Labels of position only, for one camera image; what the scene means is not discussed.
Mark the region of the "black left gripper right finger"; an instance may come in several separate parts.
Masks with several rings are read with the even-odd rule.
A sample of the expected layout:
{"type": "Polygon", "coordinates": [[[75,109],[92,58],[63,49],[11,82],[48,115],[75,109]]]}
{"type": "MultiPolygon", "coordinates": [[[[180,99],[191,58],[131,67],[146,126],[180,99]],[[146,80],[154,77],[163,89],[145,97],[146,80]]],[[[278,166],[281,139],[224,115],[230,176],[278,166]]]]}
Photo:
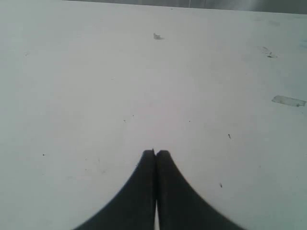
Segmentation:
{"type": "Polygon", "coordinates": [[[203,200],[185,180],[170,153],[156,155],[161,230],[235,230],[236,224],[203,200]]]}

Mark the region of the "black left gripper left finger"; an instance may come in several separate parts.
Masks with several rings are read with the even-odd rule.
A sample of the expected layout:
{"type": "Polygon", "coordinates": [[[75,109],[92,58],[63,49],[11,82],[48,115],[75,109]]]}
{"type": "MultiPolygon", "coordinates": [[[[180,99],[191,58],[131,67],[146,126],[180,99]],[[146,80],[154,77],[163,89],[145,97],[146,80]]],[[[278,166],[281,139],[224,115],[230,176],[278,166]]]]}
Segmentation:
{"type": "Polygon", "coordinates": [[[153,230],[156,209],[156,155],[145,150],[120,191],[77,230],[153,230]]]}

